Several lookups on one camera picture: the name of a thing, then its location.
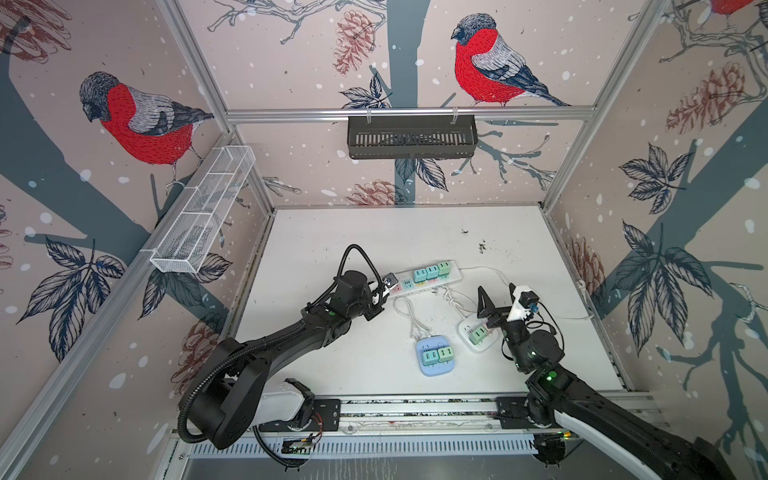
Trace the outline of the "white square socket hub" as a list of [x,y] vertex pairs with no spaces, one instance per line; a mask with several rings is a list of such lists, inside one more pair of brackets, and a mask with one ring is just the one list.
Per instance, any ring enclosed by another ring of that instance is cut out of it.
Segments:
[[476,354],[487,351],[501,338],[498,329],[489,328],[486,320],[476,315],[461,320],[457,325],[457,333],[467,347]]

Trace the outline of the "white multicolour power strip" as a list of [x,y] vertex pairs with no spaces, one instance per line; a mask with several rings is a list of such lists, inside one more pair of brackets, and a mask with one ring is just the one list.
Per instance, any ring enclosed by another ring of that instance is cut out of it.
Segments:
[[382,278],[391,298],[408,296],[461,282],[463,276],[454,260],[426,267],[389,273]]

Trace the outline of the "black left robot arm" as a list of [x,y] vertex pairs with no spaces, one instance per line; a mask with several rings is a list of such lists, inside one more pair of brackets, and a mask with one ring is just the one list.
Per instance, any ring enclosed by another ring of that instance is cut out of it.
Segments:
[[389,287],[357,244],[342,255],[332,284],[301,310],[295,323],[244,343],[221,340],[178,404],[177,433],[189,444],[225,449],[251,427],[267,381],[298,358],[348,333],[352,321],[384,310]]

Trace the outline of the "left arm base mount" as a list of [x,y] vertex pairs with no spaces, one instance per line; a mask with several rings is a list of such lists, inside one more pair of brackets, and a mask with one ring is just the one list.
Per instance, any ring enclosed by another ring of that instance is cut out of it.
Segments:
[[277,406],[275,400],[268,400],[265,410],[259,406],[254,423],[261,433],[336,432],[339,428],[339,399],[289,400],[285,407],[273,406]]

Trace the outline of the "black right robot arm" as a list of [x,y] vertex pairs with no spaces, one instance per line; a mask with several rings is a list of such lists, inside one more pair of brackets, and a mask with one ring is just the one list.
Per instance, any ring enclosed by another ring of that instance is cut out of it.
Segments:
[[638,479],[733,479],[721,452],[698,437],[687,441],[661,430],[610,401],[561,360],[565,351],[556,335],[531,330],[538,295],[509,285],[511,306],[496,306],[478,288],[477,317],[503,332],[507,359],[527,377],[526,418],[536,426],[557,424],[577,434]]

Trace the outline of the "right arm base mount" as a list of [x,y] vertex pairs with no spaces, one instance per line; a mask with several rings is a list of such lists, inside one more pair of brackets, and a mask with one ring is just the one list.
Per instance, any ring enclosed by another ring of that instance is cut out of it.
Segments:
[[496,413],[493,418],[502,429],[531,429],[538,425],[531,417],[532,404],[527,396],[500,396],[495,399]]

